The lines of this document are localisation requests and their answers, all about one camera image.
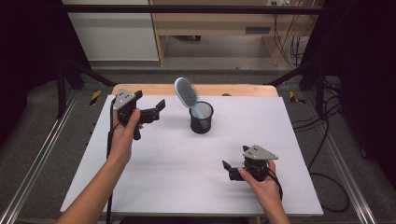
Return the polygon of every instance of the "hand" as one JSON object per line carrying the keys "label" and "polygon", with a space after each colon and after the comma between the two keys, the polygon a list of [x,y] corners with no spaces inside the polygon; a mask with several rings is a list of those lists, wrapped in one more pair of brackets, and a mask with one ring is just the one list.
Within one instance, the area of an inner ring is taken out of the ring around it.
{"label": "hand", "polygon": [[[269,160],[268,167],[274,172],[273,175],[275,175],[275,163]],[[264,213],[268,216],[270,223],[289,223],[289,219],[282,206],[279,189],[275,180],[270,176],[267,176],[262,182],[259,182],[244,168],[238,168],[238,171],[242,178],[244,178],[253,189],[256,198],[264,210]]]}
{"label": "hand", "polygon": [[117,111],[113,111],[114,133],[111,142],[111,151],[108,160],[116,160],[128,163],[132,156],[132,142],[134,139],[134,127],[140,119],[140,109],[135,109],[127,125],[124,127],[120,124]]}

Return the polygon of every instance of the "brush handle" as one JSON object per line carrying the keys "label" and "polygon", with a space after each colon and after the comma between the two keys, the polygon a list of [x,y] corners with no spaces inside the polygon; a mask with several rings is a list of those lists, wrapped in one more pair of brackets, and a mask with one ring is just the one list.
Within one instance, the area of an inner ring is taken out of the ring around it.
{"label": "brush handle", "polygon": [[200,123],[201,123],[201,126],[202,126],[204,129],[206,129],[206,128],[208,127],[208,125],[209,125],[209,121],[208,121],[208,120],[205,120],[204,114],[201,112],[201,110],[198,108],[197,105],[194,105],[191,109],[194,111],[195,115],[196,115],[197,118],[199,119],[199,121],[200,121]]}

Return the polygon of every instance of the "gray floor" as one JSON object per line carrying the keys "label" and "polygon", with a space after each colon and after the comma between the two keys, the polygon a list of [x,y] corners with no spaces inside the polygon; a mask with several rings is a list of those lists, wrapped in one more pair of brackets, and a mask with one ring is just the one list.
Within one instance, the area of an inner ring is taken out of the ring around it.
{"label": "gray floor", "polygon": [[[200,42],[192,40],[191,37],[173,37],[169,41],[164,67],[148,63],[143,65],[130,63],[129,67],[120,69],[115,64],[104,63],[96,68],[104,77],[121,83],[173,83],[176,77],[187,76],[196,83],[262,84],[290,70],[290,66],[285,64],[280,67],[271,65],[260,38],[245,39],[239,36],[203,36]],[[334,85],[338,84],[336,78],[330,79]],[[89,77],[84,76],[84,80],[86,81],[84,90],[79,93],[76,105],[27,197],[19,218],[55,219],[60,215],[59,209],[64,194],[78,168],[86,143],[90,140],[90,132],[93,131],[94,123],[99,117],[105,96],[111,92],[111,88]],[[295,85],[298,80],[299,77],[296,77],[277,87],[279,95],[284,98],[291,121],[314,116],[308,104],[290,101],[290,91],[294,91],[297,99],[305,98]],[[92,94],[96,90],[102,91],[98,102],[95,105],[89,105]],[[5,210],[17,191],[55,122],[56,93],[55,82],[31,91],[26,110],[17,121],[13,134],[1,148],[1,211]],[[293,123],[293,126],[302,124],[304,122],[297,122]],[[360,145],[342,113],[331,117],[330,130],[377,223],[396,223],[395,190],[383,176],[375,161],[361,157]],[[322,137],[320,130],[317,127],[296,133],[296,136],[305,162],[309,163],[318,149]],[[340,181],[329,155],[328,146],[320,152],[312,171],[329,175]],[[343,207],[347,200],[333,182],[317,176],[313,176],[312,179],[319,199],[324,205],[331,208]],[[344,213],[324,211],[323,217],[292,217],[291,221],[292,223],[361,223],[353,204]]]}

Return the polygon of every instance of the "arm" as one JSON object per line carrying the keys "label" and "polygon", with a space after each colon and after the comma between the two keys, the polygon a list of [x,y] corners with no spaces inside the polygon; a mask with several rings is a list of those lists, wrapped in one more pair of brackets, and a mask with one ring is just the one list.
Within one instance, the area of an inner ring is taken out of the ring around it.
{"label": "arm", "polygon": [[[117,112],[113,113],[113,124],[117,125],[119,123]],[[88,186],[61,215],[57,223],[97,222],[126,164],[131,159],[134,127],[139,118],[140,110],[136,109],[125,127],[117,125],[107,161]]]}
{"label": "arm", "polygon": [[[275,173],[276,167],[274,162],[268,161],[268,165],[269,168]],[[267,177],[262,182],[258,182],[245,169],[239,168],[238,171],[253,189],[257,200],[264,210],[265,215],[267,215],[270,223],[290,223],[288,217],[286,216],[285,210],[283,209],[276,182],[271,177]]]}

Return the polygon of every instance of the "white table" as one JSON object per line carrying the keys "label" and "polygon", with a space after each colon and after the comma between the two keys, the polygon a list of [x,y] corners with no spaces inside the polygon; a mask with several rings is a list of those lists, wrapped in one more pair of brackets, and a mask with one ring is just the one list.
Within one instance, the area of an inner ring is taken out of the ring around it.
{"label": "white table", "polygon": [[[107,97],[62,212],[106,160],[113,98]],[[249,185],[230,181],[221,163],[242,166],[242,146],[259,145],[279,157],[276,173],[288,216],[323,215],[282,98],[201,96],[214,107],[212,129],[206,134],[191,131],[188,109],[175,95],[144,95],[137,106],[152,108],[161,99],[166,108],[160,120],[146,124],[141,140],[134,141],[133,157],[114,190],[114,214],[260,216],[262,209]]]}

